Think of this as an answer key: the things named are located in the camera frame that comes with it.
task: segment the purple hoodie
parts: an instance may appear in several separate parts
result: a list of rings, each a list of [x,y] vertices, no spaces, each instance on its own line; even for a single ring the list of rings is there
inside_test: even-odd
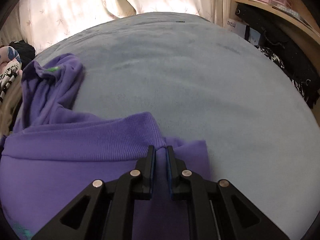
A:
[[[133,239],[189,239],[186,203],[169,199],[165,147],[172,145],[188,169],[210,179],[205,142],[164,138],[147,112],[103,120],[71,111],[83,77],[73,54],[24,69],[22,117],[2,140],[0,162],[0,199],[11,227],[30,239],[89,183],[119,178],[154,145],[154,194],[135,203]]]

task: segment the metal screw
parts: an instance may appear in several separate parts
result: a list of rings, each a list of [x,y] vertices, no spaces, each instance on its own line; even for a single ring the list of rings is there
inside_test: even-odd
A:
[[[92,182],[92,186],[94,187],[101,187],[103,184],[102,180],[96,179],[94,182]]]
[[[189,171],[189,170],[184,170],[184,171],[182,171],[182,175],[185,176],[185,177],[189,177],[189,176],[192,175],[192,172]]]
[[[227,181],[226,179],[222,179],[219,181],[219,185],[221,187],[228,187],[229,186],[229,181]]]
[[[141,172],[139,170],[132,170],[130,171],[130,175],[133,177],[137,177],[141,174]]]

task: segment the wooden shelf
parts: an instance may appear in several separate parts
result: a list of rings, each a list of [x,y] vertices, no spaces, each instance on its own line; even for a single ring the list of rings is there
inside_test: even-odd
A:
[[[306,33],[308,36],[310,36],[310,38],[315,40],[320,45],[320,34],[319,33],[313,32],[308,27],[306,27],[304,24],[302,24],[301,22],[299,22],[295,18],[289,16],[288,14],[285,14],[284,12],[281,12],[281,11],[279,11],[277,9],[272,8],[269,5],[265,5],[265,4],[262,4],[260,2],[255,2],[255,1],[251,1],[251,0],[235,0],[235,1],[239,2],[239,3],[245,3],[245,4],[248,4],[248,5],[252,5],[252,6],[258,7],[260,9],[268,11],[268,12],[270,12],[270,13],[276,15],[276,16],[279,16],[282,19],[285,19],[286,21],[288,21],[291,24],[293,24],[296,27],[298,27],[300,30],[302,30],[304,33]]]

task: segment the gray blanket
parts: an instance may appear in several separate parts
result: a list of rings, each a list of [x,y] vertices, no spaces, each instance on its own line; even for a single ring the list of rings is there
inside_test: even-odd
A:
[[[36,57],[86,68],[74,110],[150,111],[165,136],[205,139],[230,180],[292,240],[320,210],[320,130],[289,78],[234,33],[188,14],[147,13],[78,33]]]

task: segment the green logo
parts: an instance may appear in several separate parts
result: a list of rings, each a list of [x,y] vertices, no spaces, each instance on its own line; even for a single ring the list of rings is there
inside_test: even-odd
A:
[[[14,223],[12,229],[21,239],[31,240],[31,237],[33,237],[33,234],[29,230],[18,223]]]
[[[59,66],[51,67],[51,68],[48,68],[47,71],[54,72],[54,71],[58,70],[59,68],[60,68]]]

